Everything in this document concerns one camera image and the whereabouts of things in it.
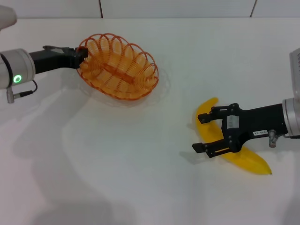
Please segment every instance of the cable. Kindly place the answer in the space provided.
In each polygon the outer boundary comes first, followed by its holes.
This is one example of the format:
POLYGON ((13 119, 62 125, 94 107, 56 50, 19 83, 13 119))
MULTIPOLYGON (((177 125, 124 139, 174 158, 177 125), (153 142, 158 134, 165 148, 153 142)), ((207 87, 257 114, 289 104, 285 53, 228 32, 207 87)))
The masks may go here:
POLYGON ((32 80, 33 82, 34 82, 34 84, 35 84, 35 86, 36 86, 36 88, 32 91, 32 93, 34 93, 34 92, 36 92, 37 91, 37 89, 38 89, 38 84, 36 83, 36 81, 35 80, 32 80))
POLYGON ((254 6, 253 6, 253 9, 251 11, 251 14, 250 14, 250 17, 253 16, 253 13, 254 13, 254 10, 255 10, 255 7, 256 7, 256 4, 257 4, 257 0, 255 0, 255 3, 254 3, 254 6))
POLYGON ((20 92, 18 94, 14 94, 14 98, 22 98, 22 97, 25 97, 25 96, 28 96, 28 95, 31 95, 33 94, 34 92, 37 91, 38 89, 38 84, 35 82, 35 80, 32 80, 34 82, 34 85, 36 86, 36 88, 34 90, 28 90, 28 91, 24 91, 24 92, 20 92))

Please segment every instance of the label sticker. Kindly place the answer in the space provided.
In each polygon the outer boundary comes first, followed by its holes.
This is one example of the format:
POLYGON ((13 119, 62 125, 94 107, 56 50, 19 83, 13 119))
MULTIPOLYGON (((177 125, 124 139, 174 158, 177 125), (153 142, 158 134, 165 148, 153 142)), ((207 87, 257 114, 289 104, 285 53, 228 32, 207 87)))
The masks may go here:
POLYGON ((227 116, 227 129, 239 128, 240 118, 238 116, 227 116))
POLYGON ((60 49, 60 48, 53 48, 53 49, 51 49, 51 51, 52 52, 56 52, 56 53, 60 53, 60 54, 64 53, 64 51, 62 49, 60 49))
POLYGON ((258 136, 258 135, 267 135, 269 133, 267 130, 259 130, 259 131, 254 131, 253 134, 254 136, 258 136))

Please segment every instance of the robotic arm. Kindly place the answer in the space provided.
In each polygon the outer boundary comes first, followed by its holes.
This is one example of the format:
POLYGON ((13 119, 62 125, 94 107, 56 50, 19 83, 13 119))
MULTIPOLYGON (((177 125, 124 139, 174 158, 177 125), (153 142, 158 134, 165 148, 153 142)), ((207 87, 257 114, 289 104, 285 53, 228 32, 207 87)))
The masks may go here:
POLYGON ((269 146, 276 147, 280 136, 300 138, 300 49, 290 53, 294 98, 282 104, 242 110, 237 103, 212 107, 209 114, 198 115, 199 121, 222 120, 223 139, 211 143, 195 143, 197 153, 210 158, 228 152, 239 152, 243 144, 255 138, 269 137, 269 146))
MULTIPOLYGON (((16 21, 17 17, 12 8, 0 6, 0 30, 14 25, 16 21)), ((33 81, 35 74, 42 72, 58 68, 77 69, 86 57, 88 57, 87 48, 77 50, 54 46, 44 46, 43 50, 31 53, 24 49, 0 52, 0 89, 7 90, 7 101, 13 103, 16 98, 36 91, 29 90, 14 94, 13 86, 33 81)))

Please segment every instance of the toy banana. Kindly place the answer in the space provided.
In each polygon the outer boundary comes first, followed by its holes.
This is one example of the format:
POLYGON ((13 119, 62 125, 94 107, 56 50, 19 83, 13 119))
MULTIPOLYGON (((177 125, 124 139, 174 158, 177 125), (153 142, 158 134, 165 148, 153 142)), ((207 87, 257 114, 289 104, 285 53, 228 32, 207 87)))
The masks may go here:
MULTIPOLYGON (((196 112, 197 130, 199 135, 206 142, 213 143, 219 139, 223 139, 222 131, 214 121, 202 124, 198 119, 199 114, 208 113, 211 107, 213 107, 217 102, 218 99, 216 97, 212 98, 200 105, 196 112)), ((196 150, 196 152, 198 152, 199 149, 202 150, 202 148, 199 148, 199 145, 202 146, 202 144, 193 144, 193 148, 196 150)), ((249 172, 266 175, 272 174, 272 171, 266 161, 246 147, 242 147, 241 151, 238 153, 228 152, 223 154, 222 157, 249 172)))

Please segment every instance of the black cable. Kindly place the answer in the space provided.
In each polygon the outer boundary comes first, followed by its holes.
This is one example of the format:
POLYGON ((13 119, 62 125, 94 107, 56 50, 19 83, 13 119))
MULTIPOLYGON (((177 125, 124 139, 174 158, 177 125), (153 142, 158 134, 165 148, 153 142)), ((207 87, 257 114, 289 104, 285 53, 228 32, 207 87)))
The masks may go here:
POLYGON ((100 14, 101 14, 101 18, 103 19, 103 13, 102 13, 101 0, 99 0, 99 6, 100 6, 100 14))
POLYGON ((32 91, 32 93, 34 93, 34 92, 36 92, 37 91, 37 89, 38 89, 38 84, 36 83, 36 81, 35 80, 32 80, 33 82, 34 82, 34 84, 35 84, 35 86, 36 86, 36 88, 32 91))
POLYGON ((38 84, 35 82, 35 80, 32 80, 36 86, 36 88, 34 90, 28 90, 28 91, 24 91, 24 92, 20 92, 19 95, 20 95, 20 98, 22 97, 25 97, 25 96, 28 96, 28 95, 31 95, 33 94, 34 92, 37 91, 38 89, 38 84))
POLYGON ((255 10, 255 7, 256 7, 256 4, 257 4, 257 0, 255 0, 255 2, 254 2, 254 6, 253 6, 253 9, 252 9, 252 11, 251 11, 250 17, 252 17, 252 16, 253 16, 253 13, 254 13, 254 10, 255 10))

